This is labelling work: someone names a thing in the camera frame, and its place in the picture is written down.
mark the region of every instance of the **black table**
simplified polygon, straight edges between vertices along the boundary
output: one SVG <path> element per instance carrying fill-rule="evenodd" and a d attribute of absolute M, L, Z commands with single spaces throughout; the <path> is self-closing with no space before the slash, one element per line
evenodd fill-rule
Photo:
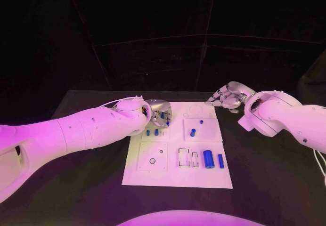
<path fill-rule="evenodd" d="M 103 103 L 144 99 L 204 101 L 205 92 L 71 90 L 54 119 Z M 49 162 L 0 204 L 0 225 L 117 225 L 163 210 L 202 210 L 264 225 L 326 225 L 326 187 L 313 151 L 287 131 L 247 132 L 242 114 L 217 108 L 234 189 L 123 186 L 130 137 Z"/>

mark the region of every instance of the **white board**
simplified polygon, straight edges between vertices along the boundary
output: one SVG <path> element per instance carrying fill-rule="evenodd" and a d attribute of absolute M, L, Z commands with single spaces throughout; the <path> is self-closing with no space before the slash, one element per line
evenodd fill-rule
<path fill-rule="evenodd" d="M 167 129 L 147 125 L 133 136 L 129 144 L 123 185 L 232 188 L 228 162 L 215 109 L 204 102 L 170 102 L 172 123 Z M 212 151 L 215 168 L 205 168 L 204 151 Z M 218 154 L 222 154 L 224 169 L 219 168 Z M 189 161 L 180 166 L 179 158 Z"/>

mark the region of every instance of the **small blue cylinder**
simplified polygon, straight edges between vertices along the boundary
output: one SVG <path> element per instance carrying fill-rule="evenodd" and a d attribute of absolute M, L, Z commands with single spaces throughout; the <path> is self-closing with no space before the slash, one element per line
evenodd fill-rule
<path fill-rule="evenodd" d="M 212 151 L 211 150 L 204 151 L 204 160 L 205 160 L 205 168 L 212 169 L 215 167 L 215 165 L 214 165 Z"/>
<path fill-rule="evenodd" d="M 195 132 L 196 132 L 196 130 L 192 129 L 192 132 L 191 132 L 191 136 L 192 136 L 192 137 L 195 136 Z"/>
<path fill-rule="evenodd" d="M 222 154 L 219 154 L 219 168 L 224 169 Z"/>

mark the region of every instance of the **dark background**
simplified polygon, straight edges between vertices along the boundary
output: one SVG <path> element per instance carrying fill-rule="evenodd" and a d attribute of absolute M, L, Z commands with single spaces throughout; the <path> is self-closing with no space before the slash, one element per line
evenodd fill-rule
<path fill-rule="evenodd" d="M 69 89 L 217 91 L 238 81 L 297 97 L 326 47 L 322 7 L 30 0 L 2 8 L 2 124 L 48 120 Z"/>

